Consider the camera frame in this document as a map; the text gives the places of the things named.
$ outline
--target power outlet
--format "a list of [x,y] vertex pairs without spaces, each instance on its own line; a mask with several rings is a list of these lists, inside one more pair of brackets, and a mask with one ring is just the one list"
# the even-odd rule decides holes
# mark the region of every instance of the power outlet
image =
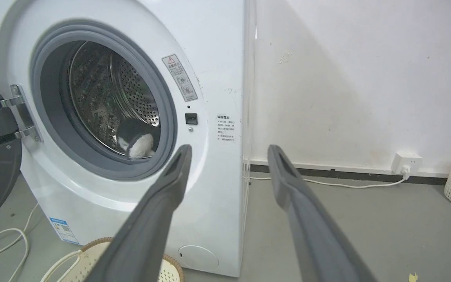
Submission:
[[415,175],[422,165],[422,157],[417,154],[396,152],[394,159],[392,160],[391,170],[394,174],[402,174],[401,169],[403,166],[410,167],[411,175]]

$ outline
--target door hinge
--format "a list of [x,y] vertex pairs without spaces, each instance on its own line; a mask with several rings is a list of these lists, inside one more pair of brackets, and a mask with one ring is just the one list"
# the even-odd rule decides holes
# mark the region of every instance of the door hinge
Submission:
[[35,141],[42,142],[38,128],[34,125],[34,120],[32,119],[30,111],[27,109],[27,105],[25,104],[22,87],[18,84],[11,84],[10,88],[13,98],[0,100],[0,105],[3,108],[15,106],[20,118],[22,119],[25,129],[15,132],[15,137],[17,139],[22,139],[24,137],[31,136]]

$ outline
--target warning sticker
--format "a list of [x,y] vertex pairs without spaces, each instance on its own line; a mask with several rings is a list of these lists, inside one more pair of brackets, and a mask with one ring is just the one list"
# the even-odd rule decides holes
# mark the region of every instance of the warning sticker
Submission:
[[186,70],[184,70],[183,66],[180,64],[177,55],[170,55],[168,57],[164,57],[162,60],[166,68],[168,68],[171,75],[173,76],[175,82],[177,82],[180,92],[184,97],[184,101],[189,102],[196,100],[197,95],[194,87],[189,80]]
[[217,139],[220,141],[233,142],[236,141],[236,123],[231,120],[230,116],[223,114],[217,115]]
[[69,228],[69,225],[64,220],[59,220],[56,218],[51,218],[50,221],[52,222],[53,227],[55,227],[55,231],[57,234],[59,234],[60,238],[63,241],[69,242],[69,243],[75,243],[79,245],[78,240],[72,233],[72,231]]

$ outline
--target floor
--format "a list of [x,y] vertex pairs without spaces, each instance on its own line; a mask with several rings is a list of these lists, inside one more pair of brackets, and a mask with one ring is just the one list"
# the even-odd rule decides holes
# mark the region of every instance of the floor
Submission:
[[[315,178],[345,184],[367,181]],[[443,187],[399,184],[363,190],[321,186],[311,188],[327,207],[380,282],[406,282],[417,273],[419,282],[451,281],[451,203]],[[22,228],[34,207],[20,176],[0,209],[0,230]],[[27,231],[30,254],[16,279],[39,281],[46,270],[76,245],[59,240],[38,209]],[[16,234],[0,239],[0,248]],[[23,241],[0,254],[0,282],[13,273],[23,255]],[[252,181],[242,275],[239,279],[184,270],[187,282],[300,281],[295,249],[285,213],[272,195],[270,181]]]

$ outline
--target perforated metal drum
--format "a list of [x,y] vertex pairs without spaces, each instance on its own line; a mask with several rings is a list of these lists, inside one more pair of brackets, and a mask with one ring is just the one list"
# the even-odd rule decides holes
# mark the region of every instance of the perforated metal drum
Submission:
[[120,120],[136,118],[155,127],[159,115],[154,97],[135,68],[98,43],[83,43],[69,67],[69,88],[77,116],[95,139],[114,152]]

